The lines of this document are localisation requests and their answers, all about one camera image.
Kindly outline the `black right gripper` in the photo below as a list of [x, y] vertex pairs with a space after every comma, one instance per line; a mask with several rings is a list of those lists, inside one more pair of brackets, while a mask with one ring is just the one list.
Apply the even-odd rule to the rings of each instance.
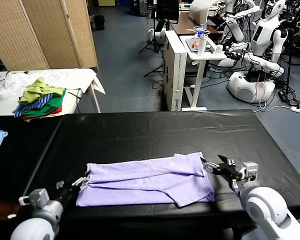
[[234, 167], [235, 161], [221, 154], [219, 154], [218, 157], [222, 163], [213, 163], [201, 157], [200, 160], [203, 169], [206, 172], [213, 172], [214, 175], [222, 176], [227, 182], [231, 182], [232, 180], [241, 180], [243, 175], [236, 170], [236, 167]]

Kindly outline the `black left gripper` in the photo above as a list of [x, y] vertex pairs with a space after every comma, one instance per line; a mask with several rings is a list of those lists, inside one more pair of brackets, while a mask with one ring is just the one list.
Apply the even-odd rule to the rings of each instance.
[[55, 198], [54, 200], [59, 202], [64, 209], [67, 208], [69, 202], [78, 196], [89, 183], [90, 175], [82, 176], [74, 181], [71, 186], [64, 186], [65, 182], [63, 180], [58, 181], [55, 185]]

